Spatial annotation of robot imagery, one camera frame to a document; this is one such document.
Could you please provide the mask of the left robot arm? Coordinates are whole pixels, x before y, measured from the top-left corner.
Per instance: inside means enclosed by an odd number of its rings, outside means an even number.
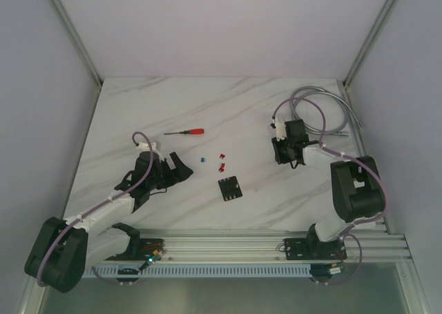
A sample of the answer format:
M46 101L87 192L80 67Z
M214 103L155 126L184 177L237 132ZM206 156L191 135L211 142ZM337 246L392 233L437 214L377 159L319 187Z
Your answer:
M84 213L63 219L47 219L37 235L24 272L42 286L66 293L96 264L116 259L144 259L140 231L123 223L153 195L186 181L193 170L177 153L172 164L157 152L139 154L134 169L128 171L105 200Z

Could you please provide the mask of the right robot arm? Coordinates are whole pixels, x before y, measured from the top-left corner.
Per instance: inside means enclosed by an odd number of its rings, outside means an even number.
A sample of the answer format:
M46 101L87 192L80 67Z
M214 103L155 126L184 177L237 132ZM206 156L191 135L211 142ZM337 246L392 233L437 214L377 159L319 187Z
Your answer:
M331 241L358 224L371 224L385 211L385 196L373 158L352 160L345 153L326 150L319 141L309 139L301 119L281 121L274 117L271 127L276 131L271 142L278 164L312 167L331 179L333 210L311 226L306 241L309 255L323 257Z

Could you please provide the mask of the black fuse box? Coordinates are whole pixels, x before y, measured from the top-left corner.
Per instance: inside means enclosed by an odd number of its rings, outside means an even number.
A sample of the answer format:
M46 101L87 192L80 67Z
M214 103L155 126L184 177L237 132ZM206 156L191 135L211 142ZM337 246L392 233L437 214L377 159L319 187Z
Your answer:
M242 197L242 191L236 176L220 179L218 186L225 202Z

